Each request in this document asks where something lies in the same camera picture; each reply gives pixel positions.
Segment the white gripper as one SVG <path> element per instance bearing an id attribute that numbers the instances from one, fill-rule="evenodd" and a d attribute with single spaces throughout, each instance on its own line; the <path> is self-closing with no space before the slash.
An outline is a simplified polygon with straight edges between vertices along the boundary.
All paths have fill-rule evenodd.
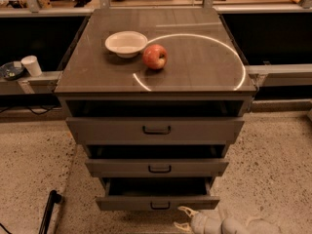
<path id="1" fill-rule="evenodd" d="M 191 220 L 191 226 L 188 222 L 178 223 L 175 222 L 174 226 L 184 232 L 193 231 L 194 234 L 221 234 L 221 221 L 208 217 L 205 214 L 198 213 L 198 211 L 192 210 L 185 206 L 179 206 L 178 209 L 185 212 L 189 217 L 193 217 Z"/>

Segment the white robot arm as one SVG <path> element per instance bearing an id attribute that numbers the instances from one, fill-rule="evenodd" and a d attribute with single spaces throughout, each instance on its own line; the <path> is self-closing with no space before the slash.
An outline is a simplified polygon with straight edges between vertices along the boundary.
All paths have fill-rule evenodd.
<path id="1" fill-rule="evenodd" d="M 234 218 L 218 220 L 185 206 L 178 209 L 185 212 L 191 220 L 185 223 L 175 222 L 174 226 L 188 234 L 250 234 L 249 230 Z"/>

